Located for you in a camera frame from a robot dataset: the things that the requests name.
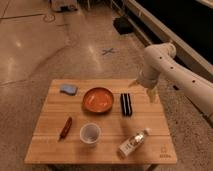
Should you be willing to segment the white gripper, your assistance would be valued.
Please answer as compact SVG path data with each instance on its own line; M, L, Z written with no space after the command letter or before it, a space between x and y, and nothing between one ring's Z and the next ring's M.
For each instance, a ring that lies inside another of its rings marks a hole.
M133 87L138 84L143 86L144 88L148 88L146 90L147 96L149 97L149 101L151 103L155 102L157 90L154 88L158 83L160 73L154 72L152 74L146 75L143 70L141 70L135 80L133 80L128 87Z

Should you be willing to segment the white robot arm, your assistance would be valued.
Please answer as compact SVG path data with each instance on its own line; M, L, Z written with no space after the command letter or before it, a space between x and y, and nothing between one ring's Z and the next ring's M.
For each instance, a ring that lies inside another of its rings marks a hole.
M143 67L129 84L153 89L160 74L180 88L204 114L213 114L213 83L178 64L172 43L153 44L143 49Z

